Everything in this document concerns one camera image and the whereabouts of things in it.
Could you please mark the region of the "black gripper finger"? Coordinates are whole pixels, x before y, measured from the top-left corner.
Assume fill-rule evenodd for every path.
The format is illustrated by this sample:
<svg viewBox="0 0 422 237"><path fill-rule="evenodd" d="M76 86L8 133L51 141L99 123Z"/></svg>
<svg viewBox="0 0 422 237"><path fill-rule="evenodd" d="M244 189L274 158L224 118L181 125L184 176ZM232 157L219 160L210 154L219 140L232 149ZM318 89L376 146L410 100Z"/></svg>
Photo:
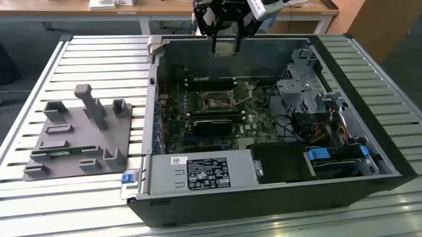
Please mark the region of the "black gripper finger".
<svg viewBox="0 0 422 237"><path fill-rule="evenodd" d="M254 36L263 21L259 21L252 12L242 15L236 21L238 32L235 37L235 52L239 52L242 39Z"/></svg>
<svg viewBox="0 0 422 237"><path fill-rule="evenodd" d="M211 52L215 53L216 34L220 29L220 7L195 5L193 15L202 35L211 38Z"/></svg>

